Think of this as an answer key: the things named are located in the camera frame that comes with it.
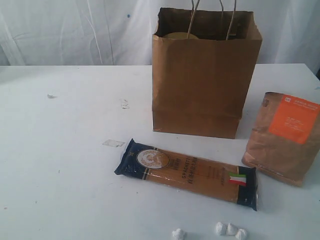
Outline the clear jar with gold lid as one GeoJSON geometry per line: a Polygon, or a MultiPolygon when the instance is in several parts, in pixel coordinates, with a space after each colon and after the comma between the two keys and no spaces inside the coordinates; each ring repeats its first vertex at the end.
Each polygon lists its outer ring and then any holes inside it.
{"type": "Polygon", "coordinates": [[[163,38],[173,39],[173,40],[198,39],[198,37],[195,36],[194,34],[187,33],[187,32],[172,32],[164,35],[163,38]]]}

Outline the spaghetti packet dark blue ends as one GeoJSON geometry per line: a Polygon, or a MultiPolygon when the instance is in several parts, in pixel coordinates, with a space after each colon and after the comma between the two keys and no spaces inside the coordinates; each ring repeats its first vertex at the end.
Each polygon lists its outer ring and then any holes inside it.
{"type": "Polygon", "coordinates": [[[257,210],[256,168],[167,151],[131,139],[114,172],[257,210]]]}

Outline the kraft pouch with orange label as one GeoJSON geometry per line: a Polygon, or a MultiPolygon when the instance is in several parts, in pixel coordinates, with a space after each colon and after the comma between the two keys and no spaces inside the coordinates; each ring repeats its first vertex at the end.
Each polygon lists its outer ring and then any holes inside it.
{"type": "Polygon", "coordinates": [[[320,105],[283,93],[265,93],[242,163],[300,187],[319,151],[320,105]]]}

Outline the large brown paper shopping bag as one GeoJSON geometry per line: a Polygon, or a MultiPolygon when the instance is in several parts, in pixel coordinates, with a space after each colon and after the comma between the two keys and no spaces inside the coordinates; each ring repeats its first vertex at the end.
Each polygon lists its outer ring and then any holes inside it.
{"type": "Polygon", "coordinates": [[[152,36],[155,132],[234,139],[262,45],[251,11],[162,7],[152,36]],[[198,39],[168,39],[184,32],[198,39]]]}

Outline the clear tape piece on table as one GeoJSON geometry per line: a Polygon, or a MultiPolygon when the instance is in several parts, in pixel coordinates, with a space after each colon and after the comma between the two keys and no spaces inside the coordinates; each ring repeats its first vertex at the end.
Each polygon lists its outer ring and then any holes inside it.
{"type": "Polygon", "coordinates": [[[113,148],[122,147],[124,144],[125,143],[122,141],[117,141],[117,140],[113,140],[113,139],[108,139],[102,143],[102,145],[104,145],[104,146],[109,146],[109,147],[113,147],[113,148]]]}

